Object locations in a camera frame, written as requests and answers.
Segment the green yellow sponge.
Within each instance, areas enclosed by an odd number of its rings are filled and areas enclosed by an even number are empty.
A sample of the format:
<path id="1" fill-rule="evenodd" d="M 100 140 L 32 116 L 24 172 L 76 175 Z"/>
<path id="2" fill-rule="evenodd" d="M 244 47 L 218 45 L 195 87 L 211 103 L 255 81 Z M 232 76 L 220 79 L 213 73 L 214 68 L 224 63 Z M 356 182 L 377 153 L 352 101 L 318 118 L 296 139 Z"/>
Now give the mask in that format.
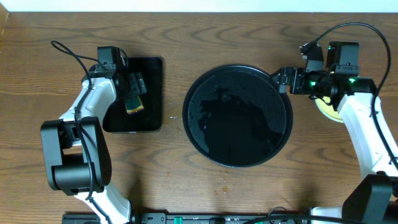
<path id="1" fill-rule="evenodd" d="M 125 101 L 127 114 L 134 114 L 144 109 L 140 96 L 134 96 Z"/>

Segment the yellow plate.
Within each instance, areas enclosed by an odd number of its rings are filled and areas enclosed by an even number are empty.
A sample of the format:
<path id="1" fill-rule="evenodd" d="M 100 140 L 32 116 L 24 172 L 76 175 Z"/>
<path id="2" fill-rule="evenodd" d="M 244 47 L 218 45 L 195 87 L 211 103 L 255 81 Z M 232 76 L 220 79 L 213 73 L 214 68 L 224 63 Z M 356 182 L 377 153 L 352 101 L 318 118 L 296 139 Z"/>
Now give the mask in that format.
<path id="1" fill-rule="evenodd" d="M 333 106 L 328 105 L 329 102 L 330 98 L 327 96 L 324 96 L 322 99 L 317 98 L 315 100 L 318 109 L 322 112 L 324 116 L 332 121 L 343 123 L 343 120 L 339 116 L 338 112 L 334 110 Z"/>

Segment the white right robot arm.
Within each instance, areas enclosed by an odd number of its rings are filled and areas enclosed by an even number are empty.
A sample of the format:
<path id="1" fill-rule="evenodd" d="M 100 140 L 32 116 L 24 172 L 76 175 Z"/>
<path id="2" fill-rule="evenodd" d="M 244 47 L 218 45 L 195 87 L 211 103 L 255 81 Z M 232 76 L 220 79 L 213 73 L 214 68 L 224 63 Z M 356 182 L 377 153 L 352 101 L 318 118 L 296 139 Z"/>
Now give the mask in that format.
<path id="1" fill-rule="evenodd" d="M 333 108 L 345 124 L 361 171 L 362 181 L 343 205 L 313 207 L 312 216 L 361 223 L 397 223 L 397 144 L 375 96 L 370 78 L 359 76 L 357 42 L 330 42 L 324 58 L 319 45 L 300 48 L 305 68 L 282 67 L 271 77 L 281 93 L 309 95 Z"/>

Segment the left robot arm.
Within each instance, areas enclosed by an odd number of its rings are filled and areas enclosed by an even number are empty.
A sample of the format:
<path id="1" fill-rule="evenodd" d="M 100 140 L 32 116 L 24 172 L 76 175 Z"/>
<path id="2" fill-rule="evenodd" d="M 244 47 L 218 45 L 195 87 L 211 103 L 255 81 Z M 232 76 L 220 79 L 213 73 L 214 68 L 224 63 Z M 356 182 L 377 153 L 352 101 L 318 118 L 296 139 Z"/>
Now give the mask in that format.
<path id="1" fill-rule="evenodd" d="M 112 163 L 102 130 L 118 98 L 146 92 L 140 73 L 89 72 L 81 92 L 59 119 L 40 128 L 49 186 L 84 202 L 100 223 L 141 223 L 129 199 L 112 183 Z"/>

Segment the rectangular black tray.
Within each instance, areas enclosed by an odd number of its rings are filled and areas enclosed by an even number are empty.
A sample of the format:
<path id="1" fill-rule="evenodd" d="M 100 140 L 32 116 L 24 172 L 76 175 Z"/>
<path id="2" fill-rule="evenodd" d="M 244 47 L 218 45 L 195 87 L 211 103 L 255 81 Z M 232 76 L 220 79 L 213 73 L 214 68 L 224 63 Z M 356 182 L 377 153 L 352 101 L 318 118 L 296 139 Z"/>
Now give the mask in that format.
<path id="1" fill-rule="evenodd" d="M 125 100 L 117 100 L 105 114 L 103 129 L 109 133 L 157 131 L 162 124 L 163 61 L 160 57 L 130 57 L 129 71 L 143 76 L 147 92 L 139 96 L 144 109 L 127 114 Z"/>

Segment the round black tray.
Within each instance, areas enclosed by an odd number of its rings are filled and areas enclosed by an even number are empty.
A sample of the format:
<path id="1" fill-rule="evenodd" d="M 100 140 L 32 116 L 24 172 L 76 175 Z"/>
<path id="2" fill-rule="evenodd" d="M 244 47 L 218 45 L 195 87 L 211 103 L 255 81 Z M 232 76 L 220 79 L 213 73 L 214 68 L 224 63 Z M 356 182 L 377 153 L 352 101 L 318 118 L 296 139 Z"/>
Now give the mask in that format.
<path id="1" fill-rule="evenodd" d="M 198 78 L 184 99 L 187 137 L 209 160 L 226 167 L 253 167 L 287 143 L 293 111 L 271 75 L 248 65 L 223 65 Z"/>

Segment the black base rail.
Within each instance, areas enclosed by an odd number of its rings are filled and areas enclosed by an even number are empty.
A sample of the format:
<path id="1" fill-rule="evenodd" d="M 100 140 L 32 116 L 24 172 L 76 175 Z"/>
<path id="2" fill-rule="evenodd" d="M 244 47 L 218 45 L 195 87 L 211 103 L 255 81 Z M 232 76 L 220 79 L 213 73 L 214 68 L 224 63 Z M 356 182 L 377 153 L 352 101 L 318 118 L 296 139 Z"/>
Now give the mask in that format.
<path id="1" fill-rule="evenodd" d="M 129 223 L 141 224 L 239 224 L 264 218 L 254 215 L 186 215 L 165 213 L 143 213 L 132 217 Z M 64 214 L 62 224 L 102 223 L 95 214 Z"/>

